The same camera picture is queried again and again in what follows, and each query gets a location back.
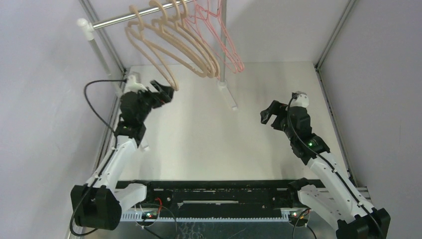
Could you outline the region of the pink wire hanger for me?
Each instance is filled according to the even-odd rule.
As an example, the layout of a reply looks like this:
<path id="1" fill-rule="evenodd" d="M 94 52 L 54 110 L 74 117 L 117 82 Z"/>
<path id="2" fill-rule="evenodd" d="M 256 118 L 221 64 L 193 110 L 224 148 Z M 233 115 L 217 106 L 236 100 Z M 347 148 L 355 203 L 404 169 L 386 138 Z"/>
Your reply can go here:
<path id="1" fill-rule="evenodd" d="M 216 11 L 211 10 L 211 0 L 206 5 L 196 5 L 196 18 L 206 26 L 207 30 L 216 40 L 219 51 L 215 51 L 223 67 L 227 66 L 233 73 L 240 73 L 244 70 L 244 64 L 237 53 L 235 45 L 226 28 L 227 1 L 218 0 Z"/>
<path id="2" fill-rule="evenodd" d="M 227 23 L 227 1 L 219 0 L 217 7 L 216 18 L 220 26 L 219 44 L 220 44 L 220 78 L 225 76 L 226 67 L 232 73 L 240 73 L 244 70 L 244 63 L 241 60 L 240 55 L 237 53 L 235 45 L 228 33 Z"/>
<path id="3" fill-rule="evenodd" d="M 206 26 L 202 23 L 202 21 L 198 20 L 196 18 L 196 5 L 206 5 L 207 0 L 194 0 L 192 3 L 193 6 L 193 12 L 188 15 L 188 24 L 190 27 L 194 30 L 195 33 L 198 34 L 198 36 L 204 40 L 204 42 L 208 45 L 210 50 L 212 50 L 212 53 L 215 55 L 218 63 L 220 62 L 220 59 L 217 57 L 215 51 L 219 51 L 219 47 L 216 44 L 216 40 L 214 37 L 210 34 L 210 32 L 207 30 Z M 217 8 L 217 0 L 211 0 L 211 10 L 214 12 Z M 224 81 L 225 76 L 221 79 L 218 78 L 221 82 Z"/>
<path id="4" fill-rule="evenodd" d="M 244 70 L 244 64 L 236 51 L 227 24 L 226 0 L 195 0 L 188 25 L 209 47 L 220 63 L 220 76 L 227 67 L 232 73 Z"/>

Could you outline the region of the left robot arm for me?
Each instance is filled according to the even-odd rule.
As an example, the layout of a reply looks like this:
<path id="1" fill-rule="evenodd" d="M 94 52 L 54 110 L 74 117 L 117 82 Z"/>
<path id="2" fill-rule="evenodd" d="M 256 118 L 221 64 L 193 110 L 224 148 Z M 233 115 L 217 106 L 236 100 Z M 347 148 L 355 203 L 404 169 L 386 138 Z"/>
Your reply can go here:
<path id="1" fill-rule="evenodd" d="M 175 90 L 155 80 L 150 81 L 154 91 L 130 80 L 125 82 L 128 90 L 120 97 L 117 125 L 109 127 L 115 138 L 114 145 L 92 176 L 70 192 L 73 213 L 69 228 L 75 236 L 74 225 L 112 231 L 129 208 L 137 203 L 148 208 L 156 200 L 155 193 L 140 183 L 130 183 L 120 191 L 115 189 L 123 169 L 141 145 L 146 118 L 153 109 L 170 103 Z"/>

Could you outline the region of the beige hanger bottom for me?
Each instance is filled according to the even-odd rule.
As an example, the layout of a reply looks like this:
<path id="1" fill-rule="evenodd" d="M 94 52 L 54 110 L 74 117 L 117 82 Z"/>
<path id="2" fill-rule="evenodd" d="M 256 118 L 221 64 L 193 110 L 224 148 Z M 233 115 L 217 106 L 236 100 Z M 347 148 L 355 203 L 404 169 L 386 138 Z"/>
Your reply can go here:
<path id="1" fill-rule="evenodd" d="M 179 81 L 169 68 L 164 55 L 171 57 L 174 60 L 179 60 L 180 58 L 164 47 L 148 40 L 144 34 L 146 29 L 154 31 L 162 39 L 165 39 L 166 36 L 160 28 L 143 21 L 137 6 L 131 4 L 128 8 L 129 12 L 135 15 L 135 19 L 129 20 L 127 26 L 124 28 L 128 41 L 158 70 L 158 72 L 169 83 L 170 87 L 173 90 L 178 91 L 180 89 Z"/>

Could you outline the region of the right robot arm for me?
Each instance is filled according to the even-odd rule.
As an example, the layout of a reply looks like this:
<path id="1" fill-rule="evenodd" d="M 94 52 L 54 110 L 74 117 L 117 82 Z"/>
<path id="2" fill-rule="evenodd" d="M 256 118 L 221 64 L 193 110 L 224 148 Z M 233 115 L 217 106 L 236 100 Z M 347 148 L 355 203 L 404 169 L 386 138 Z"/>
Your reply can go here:
<path id="1" fill-rule="evenodd" d="M 293 182 L 287 194 L 293 207 L 305 205 L 316 212 L 334 230 L 338 239 L 385 239 L 391 217 L 384 209 L 376 209 L 337 166 L 325 141 L 315 134 L 308 102 L 294 96 L 287 104 L 274 100 L 261 111 L 261 123 L 285 133 L 294 155 L 322 182 L 329 196 L 317 192 L 315 185 L 301 178 Z"/>

